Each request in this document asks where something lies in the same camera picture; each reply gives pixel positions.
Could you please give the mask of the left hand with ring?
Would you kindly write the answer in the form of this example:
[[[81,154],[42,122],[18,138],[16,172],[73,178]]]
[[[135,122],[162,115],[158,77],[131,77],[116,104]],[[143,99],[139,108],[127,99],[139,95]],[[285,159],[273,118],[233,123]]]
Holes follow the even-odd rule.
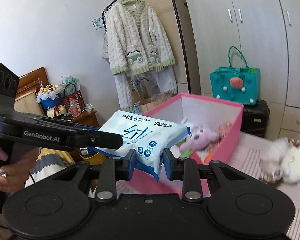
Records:
[[[0,168],[0,191],[15,193],[24,188],[30,176],[30,170],[35,167],[39,148],[35,147],[21,156],[18,162],[4,165]]]

